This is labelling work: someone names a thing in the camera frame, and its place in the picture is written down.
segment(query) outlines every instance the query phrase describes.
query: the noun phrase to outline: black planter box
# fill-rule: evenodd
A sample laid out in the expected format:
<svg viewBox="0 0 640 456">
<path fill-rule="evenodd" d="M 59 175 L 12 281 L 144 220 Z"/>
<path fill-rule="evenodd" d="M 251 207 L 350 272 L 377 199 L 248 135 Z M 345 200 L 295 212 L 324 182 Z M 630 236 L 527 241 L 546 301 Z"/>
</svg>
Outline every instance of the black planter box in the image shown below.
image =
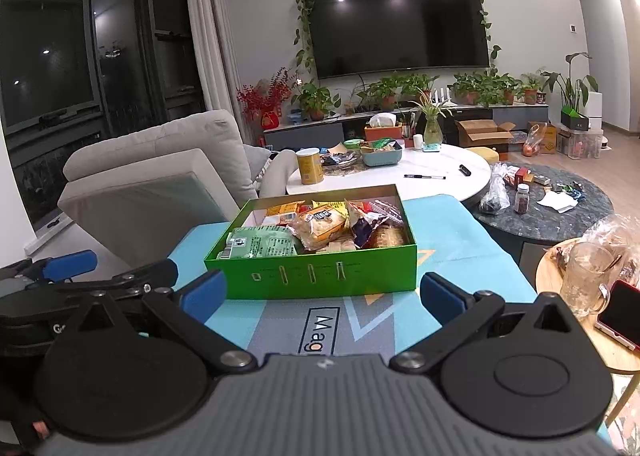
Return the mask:
<svg viewBox="0 0 640 456">
<path fill-rule="evenodd" d="M 569 116 L 565 112 L 560 113 L 560 121 L 562 125 L 572 129 L 573 131 L 588 131 L 589 130 L 589 118 L 584 116 Z"/>
</svg>

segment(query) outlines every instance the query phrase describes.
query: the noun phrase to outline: black marble table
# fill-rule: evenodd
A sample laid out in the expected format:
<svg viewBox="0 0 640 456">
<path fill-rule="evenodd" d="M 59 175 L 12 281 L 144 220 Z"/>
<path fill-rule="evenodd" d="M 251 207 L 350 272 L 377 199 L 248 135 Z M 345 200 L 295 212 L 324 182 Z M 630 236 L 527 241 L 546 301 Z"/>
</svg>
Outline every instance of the black marble table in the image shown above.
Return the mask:
<svg viewBox="0 0 640 456">
<path fill-rule="evenodd" d="M 571 172 L 542 165 L 524 165 L 508 163 L 530 169 L 533 174 L 551 179 L 551 184 L 571 185 L 573 181 L 582 184 L 586 199 L 563 214 L 549 207 L 539 205 L 545 191 L 542 185 L 529 184 L 529 210 L 526 214 L 518 214 L 513 210 L 516 189 L 507 185 L 507 193 L 511 207 L 496 216 L 480 212 L 478 205 L 470 211 L 485 227 L 489 235 L 503 250 L 511 254 L 516 263 L 520 263 L 524 243 L 553 246 L 572 237 L 580 237 L 596 221 L 613 213 L 613 205 L 609 197 L 590 181 Z"/>
</svg>

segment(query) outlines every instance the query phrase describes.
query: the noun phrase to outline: red vase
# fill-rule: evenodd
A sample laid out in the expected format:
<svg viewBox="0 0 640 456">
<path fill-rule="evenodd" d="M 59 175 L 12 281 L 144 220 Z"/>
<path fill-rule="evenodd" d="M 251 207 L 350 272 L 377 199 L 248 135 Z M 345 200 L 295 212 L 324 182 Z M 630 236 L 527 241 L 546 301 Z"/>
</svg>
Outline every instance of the red vase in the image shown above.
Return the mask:
<svg viewBox="0 0 640 456">
<path fill-rule="evenodd" d="M 272 110 L 262 113 L 262 117 L 260 118 L 260 124 L 262 128 L 265 129 L 275 129 L 278 125 L 280 125 L 280 119 L 278 115 Z"/>
</svg>

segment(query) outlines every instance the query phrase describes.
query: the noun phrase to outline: food can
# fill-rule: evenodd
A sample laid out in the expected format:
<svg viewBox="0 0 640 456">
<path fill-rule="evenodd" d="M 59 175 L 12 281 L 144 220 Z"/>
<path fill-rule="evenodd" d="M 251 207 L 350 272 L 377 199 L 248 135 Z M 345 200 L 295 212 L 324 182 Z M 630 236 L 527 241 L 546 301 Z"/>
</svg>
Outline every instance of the food can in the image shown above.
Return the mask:
<svg viewBox="0 0 640 456">
<path fill-rule="evenodd" d="M 320 149 L 310 147 L 296 152 L 298 157 L 298 167 L 300 168 L 300 179 L 303 185 L 313 185 L 324 179 L 322 166 L 320 165 Z"/>
</svg>

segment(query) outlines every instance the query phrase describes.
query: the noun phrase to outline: black marker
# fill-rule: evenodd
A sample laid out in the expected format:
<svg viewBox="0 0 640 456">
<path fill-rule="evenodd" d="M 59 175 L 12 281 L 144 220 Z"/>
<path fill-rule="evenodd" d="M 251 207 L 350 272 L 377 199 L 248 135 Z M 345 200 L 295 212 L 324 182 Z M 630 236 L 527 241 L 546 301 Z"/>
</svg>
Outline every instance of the black marker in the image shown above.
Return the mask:
<svg viewBox="0 0 640 456">
<path fill-rule="evenodd" d="M 423 180 L 445 180 L 446 176 L 423 176 L 422 174 L 405 174 L 405 178 L 418 178 Z"/>
</svg>

